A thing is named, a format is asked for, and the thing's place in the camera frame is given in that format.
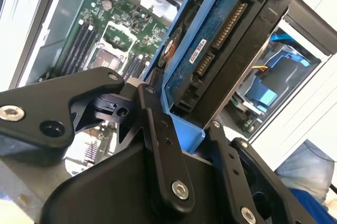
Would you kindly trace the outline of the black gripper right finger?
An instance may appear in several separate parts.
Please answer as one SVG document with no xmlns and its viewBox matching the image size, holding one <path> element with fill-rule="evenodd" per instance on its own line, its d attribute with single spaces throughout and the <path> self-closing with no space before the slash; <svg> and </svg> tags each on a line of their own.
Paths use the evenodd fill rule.
<svg viewBox="0 0 337 224">
<path fill-rule="evenodd" d="M 217 195 L 223 220 L 228 223 L 266 223 L 256 204 L 266 197 L 272 223 L 300 223 L 300 204 L 253 147 L 245 140 L 228 141 L 214 121 L 207 130 L 207 155 L 217 175 Z"/>
</svg>

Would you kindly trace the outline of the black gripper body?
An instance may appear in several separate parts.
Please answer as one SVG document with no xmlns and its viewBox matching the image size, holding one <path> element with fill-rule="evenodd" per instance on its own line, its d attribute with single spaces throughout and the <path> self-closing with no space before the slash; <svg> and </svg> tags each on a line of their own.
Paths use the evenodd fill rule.
<svg viewBox="0 0 337 224">
<path fill-rule="evenodd" d="M 195 193 L 184 218 L 159 215 L 150 196 L 145 147 L 138 143 L 60 184 L 45 202 L 40 223 L 230 223 L 219 206 L 214 167 L 184 154 Z"/>
</svg>

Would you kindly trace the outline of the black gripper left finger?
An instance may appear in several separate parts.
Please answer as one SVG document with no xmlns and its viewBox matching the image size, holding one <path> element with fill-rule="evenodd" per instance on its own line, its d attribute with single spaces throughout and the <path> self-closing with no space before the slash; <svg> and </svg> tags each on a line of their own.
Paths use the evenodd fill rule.
<svg viewBox="0 0 337 224">
<path fill-rule="evenodd" d="M 167 216 L 185 216 L 195 195 L 171 117 L 147 84 L 126 84 L 116 72 L 99 67 L 1 93 L 1 156 L 53 166 L 60 163 L 76 133 L 111 120 L 127 129 L 121 148 L 81 176 L 80 185 L 117 179 L 139 164 L 150 201 Z"/>
</svg>

